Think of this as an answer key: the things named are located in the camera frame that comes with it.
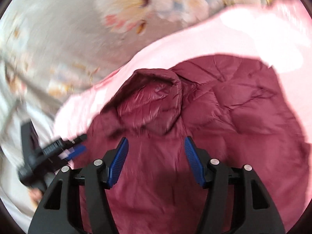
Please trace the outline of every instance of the pink cloth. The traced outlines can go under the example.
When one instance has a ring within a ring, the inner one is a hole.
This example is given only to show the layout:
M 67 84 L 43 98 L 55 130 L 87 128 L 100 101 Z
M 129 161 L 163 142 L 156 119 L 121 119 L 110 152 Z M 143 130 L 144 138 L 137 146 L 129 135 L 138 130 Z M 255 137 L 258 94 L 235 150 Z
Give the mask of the pink cloth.
M 312 142 L 311 46 L 312 20 L 299 0 L 279 1 L 266 9 L 231 7 L 195 27 L 154 42 L 96 86 L 72 95 L 56 116 L 55 135 L 72 138 L 84 133 L 136 69 L 171 68 L 194 57 L 223 53 L 260 58 L 273 65 L 286 99 L 296 111 L 308 142 Z M 307 200 L 311 194 L 310 184 Z

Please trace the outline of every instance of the blue gripper pad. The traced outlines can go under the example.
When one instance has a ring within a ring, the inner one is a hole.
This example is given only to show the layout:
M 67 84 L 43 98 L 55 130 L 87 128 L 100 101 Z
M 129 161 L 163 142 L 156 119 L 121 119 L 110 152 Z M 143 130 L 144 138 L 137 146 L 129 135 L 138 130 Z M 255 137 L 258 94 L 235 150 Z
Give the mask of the blue gripper pad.
M 119 179 L 122 167 L 126 161 L 126 157 L 129 150 L 129 142 L 124 138 L 117 147 L 117 153 L 113 162 L 110 165 L 107 184 L 112 187 L 115 185 Z
M 191 166 L 195 180 L 200 186 L 204 187 L 205 185 L 205 169 L 202 166 L 201 161 L 196 153 L 196 146 L 192 140 L 188 137 L 184 140 L 184 149 L 186 157 L 188 158 L 188 163 Z

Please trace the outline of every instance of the maroon puffer jacket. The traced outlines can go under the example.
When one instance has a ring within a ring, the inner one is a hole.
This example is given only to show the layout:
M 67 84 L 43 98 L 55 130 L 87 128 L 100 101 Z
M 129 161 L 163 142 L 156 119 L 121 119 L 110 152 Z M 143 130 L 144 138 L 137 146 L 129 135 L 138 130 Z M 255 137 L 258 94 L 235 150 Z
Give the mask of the maroon puffer jacket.
M 137 70 L 87 133 L 77 168 L 102 158 L 122 136 L 129 140 L 119 181 L 107 192 L 121 234 L 195 232 L 207 191 L 188 165 L 188 135 L 228 166 L 252 165 L 287 230 L 304 209 L 309 145 L 274 70 L 258 60 L 214 55 Z

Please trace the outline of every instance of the metal pin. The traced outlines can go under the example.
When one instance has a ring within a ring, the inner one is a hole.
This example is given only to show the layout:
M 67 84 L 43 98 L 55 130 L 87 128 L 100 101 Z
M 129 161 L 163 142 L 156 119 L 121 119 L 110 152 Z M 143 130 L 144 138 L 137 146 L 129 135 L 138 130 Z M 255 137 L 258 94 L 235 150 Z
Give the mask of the metal pin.
M 95 166 L 99 166 L 99 165 L 103 164 L 103 161 L 102 161 L 101 159 L 96 159 L 96 160 L 93 162 L 93 164 L 94 164 Z
M 69 171 L 69 166 L 67 166 L 67 165 L 63 166 L 61 171 L 64 172 L 64 173 Z
M 244 169 L 245 169 L 246 171 L 251 171 L 251 170 L 252 170 L 252 166 L 249 165 L 249 164 L 246 164 L 246 165 L 244 165 Z
M 218 159 L 211 159 L 210 163 L 213 165 L 218 165 L 220 163 L 220 161 Z

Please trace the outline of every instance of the silver screw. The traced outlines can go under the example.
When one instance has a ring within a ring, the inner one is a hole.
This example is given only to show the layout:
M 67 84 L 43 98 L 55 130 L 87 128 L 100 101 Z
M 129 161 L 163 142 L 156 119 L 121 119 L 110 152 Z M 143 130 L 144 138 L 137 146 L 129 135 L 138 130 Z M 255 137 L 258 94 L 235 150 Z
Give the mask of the silver screw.
M 246 164 L 246 165 L 244 165 L 244 169 L 245 169 L 246 171 L 251 171 L 251 170 L 252 170 L 252 166 L 249 165 L 249 164 Z
M 67 165 L 63 166 L 61 171 L 64 172 L 64 173 L 69 171 L 69 166 L 67 166 Z
M 210 163 L 213 165 L 218 165 L 220 163 L 220 161 L 218 159 L 211 159 Z
M 95 166 L 99 166 L 99 165 L 103 164 L 103 161 L 102 161 L 101 159 L 96 159 L 96 160 L 93 162 L 93 164 L 94 164 Z

